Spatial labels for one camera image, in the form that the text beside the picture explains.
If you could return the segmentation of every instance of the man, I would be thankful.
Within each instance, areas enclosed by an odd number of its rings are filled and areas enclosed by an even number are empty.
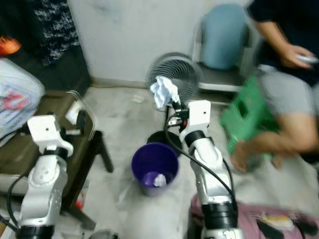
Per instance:
[[[266,70],[258,84],[281,131],[237,143],[232,162],[243,172],[254,154],[319,152],[319,66],[297,58],[319,57],[319,0],[255,0],[248,10],[265,38],[258,60]],[[277,168],[280,162],[273,161]]]

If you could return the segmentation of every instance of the man's foot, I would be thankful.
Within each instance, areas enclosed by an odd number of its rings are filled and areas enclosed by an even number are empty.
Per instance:
[[[245,145],[245,142],[243,141],[238,142],[231,156],[232,164],[238,171],[242,173],[247,172],[248,153],[245,151],[244,145]]]
[[[281,163],[284,160],[284,157],[282,155],[275,155],[272,159],[271,159],[271,163],[273,164],[273,166],[280,170],[281,169]]]

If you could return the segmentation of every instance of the man's leg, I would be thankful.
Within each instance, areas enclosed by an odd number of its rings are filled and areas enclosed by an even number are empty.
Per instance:
[[[319,125],[319,84],[316,84],[313,87],[313,100],[315,104],[315,109],[317,113],[317,128]],[[319,146],[314,149],[314,151],[309,152],[309,153],[302,153],[300,156],[303,158],[304,161],[306,161],[309,164],[314,165],[316,168],[317,172],[319,172]]]
[[[232,162],[241,171],[246,171],[247,159],[254,154],[291,155],[312,151],[318,145],[311,88],[302,80],[278,71],[260,77],[259,85],[281,131],[264,132],[237,143]]]

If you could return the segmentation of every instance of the white tissue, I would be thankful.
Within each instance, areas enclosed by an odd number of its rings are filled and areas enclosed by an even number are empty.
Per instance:
[[[158,108],[167,105],[171,100],[179,102],[178,88],[171,80],[164,76],[156,76],[156,83],[151,85],[151,92]]]
[[[165,178],[165,176],[163,174],[159,174],[154,179],[154,186],[155,187],[162,187],[162,186],[165,186],[166,184],[167,184],[166,178]]]

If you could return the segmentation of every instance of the gray shorts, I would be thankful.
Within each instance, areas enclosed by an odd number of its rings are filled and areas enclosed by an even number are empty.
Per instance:
[[[260,67],[257,81],[273,115],[319,115],[319,84],[310,87],[303,80],[269,66]]]

